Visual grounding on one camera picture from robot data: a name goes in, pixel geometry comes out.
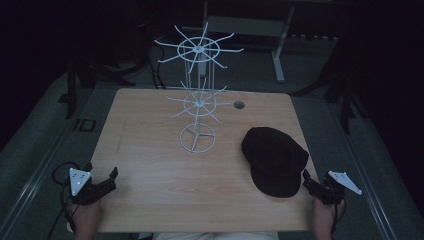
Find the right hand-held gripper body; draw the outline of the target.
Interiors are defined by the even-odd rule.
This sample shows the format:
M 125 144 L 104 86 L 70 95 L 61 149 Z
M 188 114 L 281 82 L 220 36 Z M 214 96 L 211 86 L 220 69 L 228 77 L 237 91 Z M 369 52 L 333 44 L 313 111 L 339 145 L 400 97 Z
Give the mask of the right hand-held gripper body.
M 346 172 L 328 171 L 330 186 L 325 186 L 312 179 L 310 194 L 319 198 L 325 205 L 338 205 L 344 199 L 345 190 L 361 195 L 362 190 L 351 180 Z

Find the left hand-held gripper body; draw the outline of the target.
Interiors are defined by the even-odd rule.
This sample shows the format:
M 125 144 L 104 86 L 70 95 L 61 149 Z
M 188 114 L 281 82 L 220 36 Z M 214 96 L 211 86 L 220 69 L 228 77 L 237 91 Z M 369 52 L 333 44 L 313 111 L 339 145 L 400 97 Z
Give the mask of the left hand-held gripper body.
M 92 183 L 90 172 L 70 168 L 71 201 L 77 205 L 90 205 L 116 189 L 115 182 L 106 180 L 98 184 Z

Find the black cap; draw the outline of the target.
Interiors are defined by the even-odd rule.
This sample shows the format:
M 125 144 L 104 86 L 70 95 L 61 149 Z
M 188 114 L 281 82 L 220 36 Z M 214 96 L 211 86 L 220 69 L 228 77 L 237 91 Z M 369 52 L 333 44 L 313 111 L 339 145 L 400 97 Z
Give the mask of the black cap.
M 309 153 L 291 136 L 271 127 L 253 127 L 247 131 L 241 149 L 251 178 L 262 193 L 278 198 L 297 194 Z

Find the person's left hand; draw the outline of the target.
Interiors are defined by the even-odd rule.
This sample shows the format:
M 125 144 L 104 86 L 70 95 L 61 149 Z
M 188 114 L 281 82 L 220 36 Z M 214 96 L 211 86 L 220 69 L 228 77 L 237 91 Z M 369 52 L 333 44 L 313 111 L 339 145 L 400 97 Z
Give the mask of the person's left hand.
M 90 205 L 70 204 L 67 211 L 75 225 L 74 240 L 93 240 L 100 220 L 100 202 Z

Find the person's right hand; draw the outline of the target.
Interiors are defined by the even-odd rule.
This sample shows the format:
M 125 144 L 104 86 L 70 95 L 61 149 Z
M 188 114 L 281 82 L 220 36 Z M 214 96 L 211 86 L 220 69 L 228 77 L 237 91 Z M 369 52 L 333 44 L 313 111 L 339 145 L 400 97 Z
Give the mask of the person's right hand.
M 336 206 L 325 205 L 319 198 L 313 197 L 312 204 L 312 231 L 315 240 L 333 240 L 336 224 L 345 212 L 345 201 L 342 200 Z

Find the black floor socket box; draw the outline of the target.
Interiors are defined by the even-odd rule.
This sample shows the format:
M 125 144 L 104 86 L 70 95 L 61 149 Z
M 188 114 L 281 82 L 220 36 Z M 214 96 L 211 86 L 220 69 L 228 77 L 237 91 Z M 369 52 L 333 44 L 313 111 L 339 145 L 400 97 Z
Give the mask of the black floor socket box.
M 93 132 L 96 125 L 96 120 L 79 118 L 73 127 L 73 132 Z

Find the black metal stand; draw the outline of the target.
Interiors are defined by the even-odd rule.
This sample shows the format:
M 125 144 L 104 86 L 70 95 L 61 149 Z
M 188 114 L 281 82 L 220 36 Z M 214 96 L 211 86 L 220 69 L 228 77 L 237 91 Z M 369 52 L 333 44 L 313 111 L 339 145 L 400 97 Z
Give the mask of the black metal stand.
M 150 62 L 148 51 L 142 51 L 140 58 L 135 60 L 132 67 L 114 71 L 95 60 L 80 46 L 73 44 L 67 50 L 67 92 L 59 98 L 60 103 L 67 104 L 66 118 L 70 119 L 77 108 L 77 80 L 86 88 L 93 88 L 96 80 L 94 72 L 106 76 L 110 81 L 124 86 L 134 86 L 134 83 L 123 79 L 124 75 L 142 69 Z
M 361 51 L 359 45 L 346 35 L 341 36 L 335 44 L 318 79 L 300 90 L 290 93 L 290 96 L 304 96 L 310 92 L 328 85 L 324 95 L 327 103 L 335 103 L 342 98 L 340 124 L 346 134 L 350 133 L 349 119 L 354 116 L 351 103 L 356 99 L 354 82 L 361 70 Z

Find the person's light clothing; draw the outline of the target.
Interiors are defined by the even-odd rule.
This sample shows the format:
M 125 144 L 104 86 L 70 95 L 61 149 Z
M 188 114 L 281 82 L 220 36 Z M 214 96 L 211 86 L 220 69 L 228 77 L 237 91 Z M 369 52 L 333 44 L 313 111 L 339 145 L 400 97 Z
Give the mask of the person's light clothing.
M 279 240 L 277 232 L 154 233 L 152 240 Z

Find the white metal frame desk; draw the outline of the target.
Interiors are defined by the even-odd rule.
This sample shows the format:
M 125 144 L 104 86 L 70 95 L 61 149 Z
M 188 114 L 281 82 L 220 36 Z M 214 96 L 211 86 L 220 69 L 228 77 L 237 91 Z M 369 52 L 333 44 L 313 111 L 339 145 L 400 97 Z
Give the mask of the white metal frame desk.
M 319 14 L 333 0 L 182 0 L 184 14 L 193 15 L 198 27 L 209 36 L 212 33 L 258 37 L 273 40 L 270 54 L 275 78 L 286 78 L 281 63 L 283 47 L 289 36 L 309 21 L 320 19 Z

